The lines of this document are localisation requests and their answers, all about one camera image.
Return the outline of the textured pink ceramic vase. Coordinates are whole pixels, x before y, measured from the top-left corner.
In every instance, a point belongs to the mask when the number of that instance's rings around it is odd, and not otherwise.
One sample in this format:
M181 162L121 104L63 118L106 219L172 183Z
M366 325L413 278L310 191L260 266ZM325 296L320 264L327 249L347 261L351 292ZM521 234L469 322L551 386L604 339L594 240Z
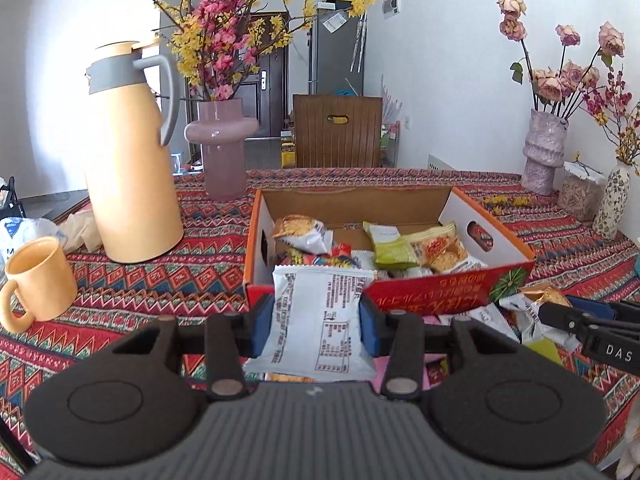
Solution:
M521 186L539 195L553 192L555 169L563 165L568 122L547 112L530 111Z

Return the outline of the white printed snack packet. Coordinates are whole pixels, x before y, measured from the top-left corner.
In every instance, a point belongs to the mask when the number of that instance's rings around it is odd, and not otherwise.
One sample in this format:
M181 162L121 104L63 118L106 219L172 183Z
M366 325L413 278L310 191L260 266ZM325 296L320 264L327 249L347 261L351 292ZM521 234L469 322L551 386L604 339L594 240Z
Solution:
M361 342L359 304L371 270L277 266L274 306L262 353L249 373L283 374L316 382L372 380L376 368Z

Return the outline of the pink glass vase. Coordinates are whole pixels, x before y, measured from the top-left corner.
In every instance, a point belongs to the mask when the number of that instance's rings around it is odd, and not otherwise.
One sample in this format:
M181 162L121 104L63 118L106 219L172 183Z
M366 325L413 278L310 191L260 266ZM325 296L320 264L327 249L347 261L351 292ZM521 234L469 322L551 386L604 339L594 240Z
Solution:
M198 120L184 128L184 137L201 147L204 182L211 200L234 200L246 189L244 142L259 122L243 115L242 101L198 103Z

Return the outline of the floral white small vase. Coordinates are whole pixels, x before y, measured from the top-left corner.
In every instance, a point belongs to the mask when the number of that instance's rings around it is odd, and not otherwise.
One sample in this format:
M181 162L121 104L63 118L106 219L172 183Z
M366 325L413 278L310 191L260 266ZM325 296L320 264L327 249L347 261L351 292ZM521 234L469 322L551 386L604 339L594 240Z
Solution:
M593 231L612 240L616 237L630 194L631 166L619 160L608 174L602 200L593 221Z

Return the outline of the yellow red snack packet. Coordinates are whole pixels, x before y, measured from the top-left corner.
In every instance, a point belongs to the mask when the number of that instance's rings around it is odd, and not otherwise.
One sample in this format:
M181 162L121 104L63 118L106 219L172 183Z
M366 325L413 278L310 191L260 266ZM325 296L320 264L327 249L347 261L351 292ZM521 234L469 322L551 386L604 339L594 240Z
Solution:
M469 257L458 237L457 226L449 222L427 230L406 235L420 266L436 273L451 271Z

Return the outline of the orange cardboard snack box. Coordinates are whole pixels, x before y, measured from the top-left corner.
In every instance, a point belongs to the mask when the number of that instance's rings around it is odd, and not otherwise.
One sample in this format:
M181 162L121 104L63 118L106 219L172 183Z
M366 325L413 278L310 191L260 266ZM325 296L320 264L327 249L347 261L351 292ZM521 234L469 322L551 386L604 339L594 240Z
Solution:
M384 311L458 314L515 294L535 255L452 186L260 190L244 263L249 304L280 264L376 273L365 293Z

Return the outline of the grey refrigerator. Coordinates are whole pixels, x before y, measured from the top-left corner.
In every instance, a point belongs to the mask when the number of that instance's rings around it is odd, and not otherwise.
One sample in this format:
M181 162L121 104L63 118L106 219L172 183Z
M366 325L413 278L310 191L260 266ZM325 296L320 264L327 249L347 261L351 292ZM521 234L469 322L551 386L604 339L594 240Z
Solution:
M346 10L318 11L309 39L309 94L362 95L365 24Z

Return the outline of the pink yellow artificial flowers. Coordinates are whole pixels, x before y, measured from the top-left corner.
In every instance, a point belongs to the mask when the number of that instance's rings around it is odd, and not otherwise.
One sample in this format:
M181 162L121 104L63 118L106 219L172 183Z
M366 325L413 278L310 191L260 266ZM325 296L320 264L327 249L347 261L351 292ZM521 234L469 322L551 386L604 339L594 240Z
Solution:
M288 47L294 34L310 29L317 3L299 14L260 18L267 0L151 0L168 19L157 35L167 41L189 101L229 101L242 82L259 72L260 59ZM280 0L288 6L292 0Z

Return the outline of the cracker snack packet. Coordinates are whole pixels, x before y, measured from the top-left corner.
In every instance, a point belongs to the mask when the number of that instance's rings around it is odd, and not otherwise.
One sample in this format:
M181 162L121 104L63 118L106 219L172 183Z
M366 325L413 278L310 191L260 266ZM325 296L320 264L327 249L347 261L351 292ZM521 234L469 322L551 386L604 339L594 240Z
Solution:
M333 232L320 220L301 214L290 214L278 219L271 237L311 255L328 254L333 246Z

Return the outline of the yellow ceramic mug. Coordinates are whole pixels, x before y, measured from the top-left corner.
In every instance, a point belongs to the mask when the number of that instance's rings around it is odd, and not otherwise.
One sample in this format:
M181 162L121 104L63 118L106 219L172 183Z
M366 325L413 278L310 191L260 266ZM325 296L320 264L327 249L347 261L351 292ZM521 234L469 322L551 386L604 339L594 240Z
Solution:
M63 314L75 301L77 283L62 246L53 236L39 237L14 252L1 289L1 325L11 334Z

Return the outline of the dried pink roses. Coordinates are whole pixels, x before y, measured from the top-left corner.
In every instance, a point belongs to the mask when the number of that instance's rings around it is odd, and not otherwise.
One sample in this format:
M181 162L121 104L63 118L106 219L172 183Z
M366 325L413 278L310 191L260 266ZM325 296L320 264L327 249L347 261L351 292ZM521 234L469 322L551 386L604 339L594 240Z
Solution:
M501 15L500 34L518 44L523 56L511 64L511 79L517 84L528 81L532 89L533 110L554 115L568 122L578 110L585 93L597 90L600 72L596 62L600 60L610 68L616 58L623 58L626 50L625 36L610 22L602 24L598 31L598 44L586 66L573 62L567 51L582 43L582 36L573 25L559 24L555 33L561 46L557 66L536 68L526 46L527 29L524 24L527 6L524 0L497 0Z

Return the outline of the dark entrance door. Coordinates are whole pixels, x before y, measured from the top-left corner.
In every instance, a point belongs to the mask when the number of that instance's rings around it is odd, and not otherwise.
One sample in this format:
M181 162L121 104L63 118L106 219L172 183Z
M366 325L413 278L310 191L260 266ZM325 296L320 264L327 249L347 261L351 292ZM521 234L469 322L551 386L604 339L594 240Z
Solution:
M242 101L243 115L259 122L250 140L280 136L288 116L288 47L262 54L258 72L248 75L235 96Z

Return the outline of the brown wooden chair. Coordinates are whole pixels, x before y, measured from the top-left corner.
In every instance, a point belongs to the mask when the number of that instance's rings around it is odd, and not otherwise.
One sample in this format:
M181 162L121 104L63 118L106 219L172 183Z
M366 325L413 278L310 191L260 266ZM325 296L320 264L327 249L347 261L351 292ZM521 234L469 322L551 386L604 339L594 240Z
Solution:
M298 168L375 168L381 160L381 98L296 94Z

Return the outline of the green snack packet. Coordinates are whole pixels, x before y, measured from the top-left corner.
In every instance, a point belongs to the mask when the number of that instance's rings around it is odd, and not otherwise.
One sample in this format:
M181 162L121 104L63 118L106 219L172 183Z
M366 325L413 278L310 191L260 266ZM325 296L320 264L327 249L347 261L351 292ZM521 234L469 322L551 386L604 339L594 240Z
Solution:
M379 269L405 271L420 266L416 252L396 226L363 222L362 228L370 238Z

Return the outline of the large colourful chip bag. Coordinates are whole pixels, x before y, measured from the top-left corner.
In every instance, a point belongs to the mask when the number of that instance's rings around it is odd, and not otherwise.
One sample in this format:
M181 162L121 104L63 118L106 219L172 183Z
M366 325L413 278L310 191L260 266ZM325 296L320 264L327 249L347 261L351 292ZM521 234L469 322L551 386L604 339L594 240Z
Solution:
M337 244L328 254L313 255L290 247L277 256L277 266L334 266L334 268L359 269L360 264L352 258L349 244Z

